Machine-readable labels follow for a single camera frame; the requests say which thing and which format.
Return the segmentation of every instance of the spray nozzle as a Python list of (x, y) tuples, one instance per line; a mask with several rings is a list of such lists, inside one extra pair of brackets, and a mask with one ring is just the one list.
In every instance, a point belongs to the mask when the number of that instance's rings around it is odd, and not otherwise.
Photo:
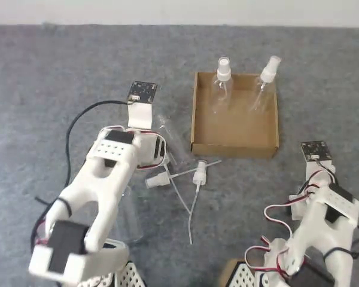
[(218, 60), (217, 78), (222, 82), (226, 82), (231, 77), (232, 70), (230, 68), (230, 59), (228, 57), (221, 57)]
[(260, 78), (262, 81), (266, 83), (271, 83), (276, 75), (276, 70), (278, 70), (279, 63), (281, 62), (281, 58), (277, 56), (271, 56), (269, 63), (267, 63), (266, 67), (264, 67)]

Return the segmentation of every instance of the circuit board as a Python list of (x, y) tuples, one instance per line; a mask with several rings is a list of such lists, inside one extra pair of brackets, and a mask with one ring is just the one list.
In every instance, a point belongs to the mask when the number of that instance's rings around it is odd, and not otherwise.
[(306, 161), (332, 160), (328, 146), (324, 141), (300, 143)]
[(158, 85), (155, 83), (146, 83), (134, 81), (127, 97), (128, 102), (152, 103), (156, 94)]

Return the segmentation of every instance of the plastic bottle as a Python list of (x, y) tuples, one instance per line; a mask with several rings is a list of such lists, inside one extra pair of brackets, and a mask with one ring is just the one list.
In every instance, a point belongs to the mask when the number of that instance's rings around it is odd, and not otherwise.
[(229, 107), (232, 97), (233, 79), (228, 57), (218, 60), (217, 74), (211, 82), (210, 106), (214, 114)]
[(278, 69), (281, 58), (271, 56), (269, 63), (264, 67), (260, 76), (255, 79), (253, 104), (250, 111), (264, 112), (269, 105), (271, 99), (271, 91), (269, 91), (270, 83), (274, 81), (276, 70)]
[(185, 144), (170, 118), (163, 115), (162, 112), (158, 112), (155, 121), (158, 126), (157, 132), (165, 138), (168, 145), (167, 156), (174, 170), (183, 170), (186, 165), (192, 164), (195, 159), (190, 147)]
[(115, 238), (125, 243), (134, 243), (144, 236), (134, 204), (132, 189), (125, 188), (115, 220)]

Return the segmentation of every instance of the open cardboard box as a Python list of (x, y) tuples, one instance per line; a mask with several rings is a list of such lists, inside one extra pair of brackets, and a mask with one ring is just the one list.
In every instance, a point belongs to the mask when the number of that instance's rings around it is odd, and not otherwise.
[(232, 75), (234, 87), (228, 110), (213, 114), (209, 104), (215, 73), (198, 72), (194, 81), (191, 151), (196, 155), (271, 158), (279, 148), (275, 83), (266, 112), (248, 112), (256, 74)]

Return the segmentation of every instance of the white wall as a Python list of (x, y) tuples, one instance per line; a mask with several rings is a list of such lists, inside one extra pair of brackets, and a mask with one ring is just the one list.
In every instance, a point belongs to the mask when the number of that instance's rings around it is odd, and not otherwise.
[(359, 0), (0, 0), (0, 24), (359, 27)]

